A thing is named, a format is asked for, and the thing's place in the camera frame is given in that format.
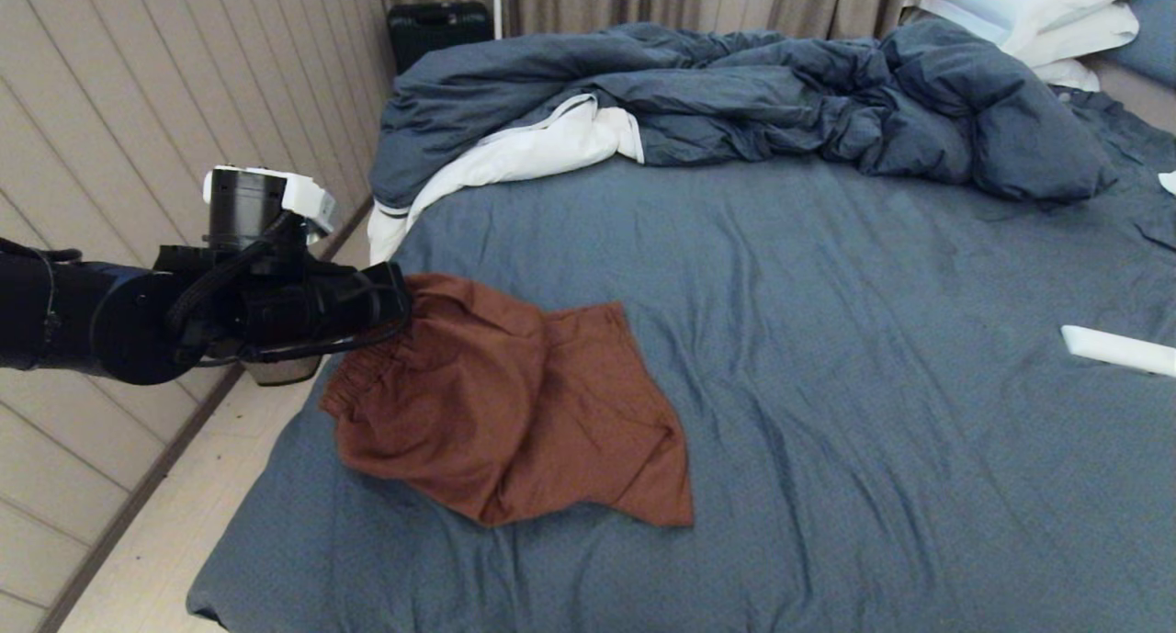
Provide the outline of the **brown drawstring shorts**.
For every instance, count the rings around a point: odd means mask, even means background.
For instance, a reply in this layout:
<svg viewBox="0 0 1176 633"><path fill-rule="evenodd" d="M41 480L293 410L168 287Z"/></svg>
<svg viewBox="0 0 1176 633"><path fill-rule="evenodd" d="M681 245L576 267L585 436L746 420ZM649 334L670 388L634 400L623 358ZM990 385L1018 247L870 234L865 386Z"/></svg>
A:
<svg viewBox="0 0 1176 633"><path fill-rule="evenodd" d="M408 278L390 340L329 378L349 469L399 480L487 527L597 504L694 522L687 439L619 301L544 311L470 278Z"/></svg>

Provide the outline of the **bronze trash bin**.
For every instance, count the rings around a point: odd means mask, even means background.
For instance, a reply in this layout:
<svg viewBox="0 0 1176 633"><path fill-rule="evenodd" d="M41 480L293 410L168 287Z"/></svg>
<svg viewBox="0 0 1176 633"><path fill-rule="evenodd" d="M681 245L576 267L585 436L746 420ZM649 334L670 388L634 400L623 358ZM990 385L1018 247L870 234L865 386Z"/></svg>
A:
<svg viewBox="0 0 1176 633"><path fill-rule="evenodd" d="M243 362L243 372L260 389L275 389L314 379L321 362L322 357L299 357L273 364Z"/></svg>

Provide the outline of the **black suitcase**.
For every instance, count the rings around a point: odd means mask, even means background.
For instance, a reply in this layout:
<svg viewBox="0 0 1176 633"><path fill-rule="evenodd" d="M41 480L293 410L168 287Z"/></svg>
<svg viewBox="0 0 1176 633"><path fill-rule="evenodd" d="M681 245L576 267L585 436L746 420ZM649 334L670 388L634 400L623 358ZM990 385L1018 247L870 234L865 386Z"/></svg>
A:
<svg viewBox="0 0 1176 633"><path fill-rule="evenodd" d="M485 4L415 4L392 6L386 15L396 73L407 72L433 51L494 39Z"/></svg>

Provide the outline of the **crumpled blue duvet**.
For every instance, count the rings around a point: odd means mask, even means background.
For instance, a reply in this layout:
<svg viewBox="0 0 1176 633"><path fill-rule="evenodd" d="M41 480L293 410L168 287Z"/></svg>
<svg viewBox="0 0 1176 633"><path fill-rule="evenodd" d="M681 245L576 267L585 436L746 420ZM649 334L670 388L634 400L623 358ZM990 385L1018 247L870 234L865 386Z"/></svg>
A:
<svg viewBox="0 0 1176 633"><path fill-rule="evenodd" d="M933 18L881 40L626 24L429 52L385 106L370 194L408 209L479 140L581 94L635 120L649 165L817 154L866 175L1058 204L1112 184L1100 139L1025 64Z"/></svg>

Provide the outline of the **blue bed sheet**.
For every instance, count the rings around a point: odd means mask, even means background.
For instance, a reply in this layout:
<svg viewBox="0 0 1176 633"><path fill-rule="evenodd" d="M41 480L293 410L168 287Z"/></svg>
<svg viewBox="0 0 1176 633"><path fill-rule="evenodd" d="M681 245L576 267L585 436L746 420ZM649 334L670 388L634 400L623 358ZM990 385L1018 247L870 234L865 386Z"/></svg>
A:
<svg viewBox="0 0 1176 633"><path fill-rule="evenodd" d="M696 524L485 531L345 469L305 406L187 593L230 633L1176 633L1176 140L1065 98L1116 185L1067 209L818 156L623 156L462 189L397 259L546 308L620 300Z"/></svg>

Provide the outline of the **flat white rectangular object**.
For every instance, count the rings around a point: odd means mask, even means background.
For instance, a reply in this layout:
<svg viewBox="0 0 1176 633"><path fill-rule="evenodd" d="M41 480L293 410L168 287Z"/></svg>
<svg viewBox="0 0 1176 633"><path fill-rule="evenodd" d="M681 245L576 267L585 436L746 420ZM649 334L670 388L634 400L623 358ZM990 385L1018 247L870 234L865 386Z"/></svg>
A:
<svg viewBox="0 0 1176 633"><path fill-rule="evenodd" d="M1176 379L1176 347L1171 345L1147 344L1080 326L1062 326L1061 335L1073 357Z"/></svg>

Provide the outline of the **beige headboard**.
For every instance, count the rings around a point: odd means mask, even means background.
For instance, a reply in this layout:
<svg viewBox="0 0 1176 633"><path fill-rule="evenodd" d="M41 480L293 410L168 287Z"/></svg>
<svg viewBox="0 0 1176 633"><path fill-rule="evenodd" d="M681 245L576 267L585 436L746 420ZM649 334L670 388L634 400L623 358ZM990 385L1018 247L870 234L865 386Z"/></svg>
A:
<svg viewBox="0 0 1176 633"><path fill-rule="evenodd" d="M1083 64L1100 76L1101 89L1108 96L1152 127L1176 135L1176 88L1105 58L1087 58Z"/></svg>

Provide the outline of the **blue pillow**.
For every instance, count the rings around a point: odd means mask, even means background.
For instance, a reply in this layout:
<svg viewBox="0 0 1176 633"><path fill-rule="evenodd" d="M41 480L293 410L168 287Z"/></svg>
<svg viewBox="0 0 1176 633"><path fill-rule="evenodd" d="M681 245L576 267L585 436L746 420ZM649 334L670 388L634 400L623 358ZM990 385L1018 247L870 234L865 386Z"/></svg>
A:
<svg viewBox="0 0 1176 633"><path fill-rule="evenodd" d="M1105 60L1176 89L1176 0L1123 1L1140 29L1130 44L1105 54Z"/></svg>

